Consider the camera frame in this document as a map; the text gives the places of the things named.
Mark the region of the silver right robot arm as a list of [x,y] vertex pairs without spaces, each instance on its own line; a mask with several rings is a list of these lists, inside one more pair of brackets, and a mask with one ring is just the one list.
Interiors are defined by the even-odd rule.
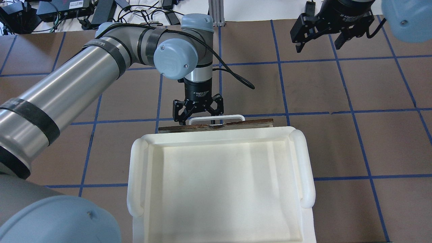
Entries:
[[339,34],[334,41],[337,50],[349,40],[364,35],[373,38],[388,23],[393,35],[406,43],[422,43],[431,39],[430,0],[383,0],[383,19],[373,32],[375,20],[373,0],[324,0],[318,13],[316,3],[308,0],[290,30],[292,42],[300,53],[305,44],[326,34]]

